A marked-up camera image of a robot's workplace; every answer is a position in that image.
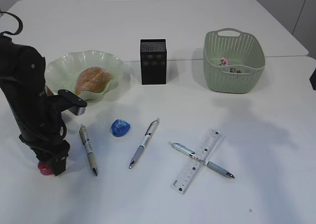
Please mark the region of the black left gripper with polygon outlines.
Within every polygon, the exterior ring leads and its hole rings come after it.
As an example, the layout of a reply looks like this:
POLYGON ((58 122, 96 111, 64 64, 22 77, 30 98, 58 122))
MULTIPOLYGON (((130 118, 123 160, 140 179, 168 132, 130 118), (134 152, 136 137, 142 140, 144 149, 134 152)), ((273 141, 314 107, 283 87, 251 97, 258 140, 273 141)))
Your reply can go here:
POLYGON ((0 88, 20 129, 20 139, 39 160, 48 160, 55 176, 66 170, 70 145, 61 118, 60 95, 48 96, 45 58, 33 47, 0 38, 0 88))

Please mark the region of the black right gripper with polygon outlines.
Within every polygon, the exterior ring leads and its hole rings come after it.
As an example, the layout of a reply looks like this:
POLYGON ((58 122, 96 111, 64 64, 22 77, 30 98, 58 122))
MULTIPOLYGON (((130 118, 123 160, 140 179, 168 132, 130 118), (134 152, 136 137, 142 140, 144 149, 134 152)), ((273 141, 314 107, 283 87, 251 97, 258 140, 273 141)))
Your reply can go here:
POLYGON ((316 90, 316 69, 313 71, 312 75, 309 78, 313 90, 316 90))

